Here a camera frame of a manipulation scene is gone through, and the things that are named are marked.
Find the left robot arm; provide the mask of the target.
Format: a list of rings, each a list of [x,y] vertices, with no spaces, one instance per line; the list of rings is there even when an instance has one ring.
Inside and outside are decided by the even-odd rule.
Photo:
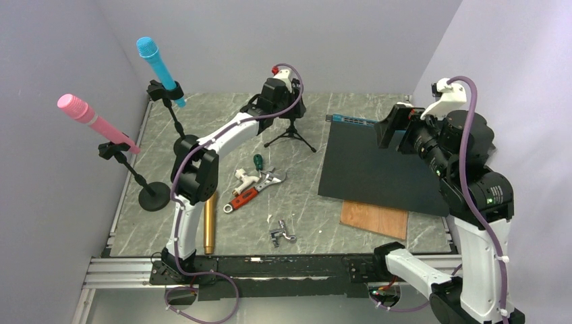
[[[161,252],[161,261],[173,281],[183,284],[194,274],[199,218],[204,203],[217,189],[220,160],[272,126],[274,119],[301,106],[303,92],[301,78],[273,76],[224,126],[208,136],[189,136],[175,143],[170,192],[175,214]]]

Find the gold microphone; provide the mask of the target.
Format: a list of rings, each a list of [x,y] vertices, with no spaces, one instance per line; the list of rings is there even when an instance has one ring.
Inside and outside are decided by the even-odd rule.
[[[215,231],[217,214],[217,192],[205,202],[204,205],[204,253],[212,255],[215,250]]]

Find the black tripod mic stand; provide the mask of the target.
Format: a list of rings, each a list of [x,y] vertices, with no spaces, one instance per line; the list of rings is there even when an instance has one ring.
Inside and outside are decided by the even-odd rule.
[[[282,138],[289,138],[295,139],[303,142],[313,153],[316,153],[317,150],[298,132],[297,128],[295,127],[296,118],[289,118],[289,126],[288,128],[276,138],[272,139],[269,142],[263,144],[264,148],[268,148],[272,143],[276,142],[278,139]]]

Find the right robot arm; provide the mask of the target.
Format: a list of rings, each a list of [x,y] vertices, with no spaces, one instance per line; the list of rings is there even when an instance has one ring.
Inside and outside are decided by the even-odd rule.
[[[462,145],[467,111],[442,119],[422,117],[422,109],[397,103],[375,123],[378,146],[403,132],[397,151],[417,155],[439,180],[439,192],[453,218],[461,247],[461,276],[443,273],[393,242],[375,248],[372,272],[380,280],[398,277],[423,294],[441,323],[524,323],[507,283],[507,239],[514,215],[508,179],[486,165],[494,132],[474,115]]]

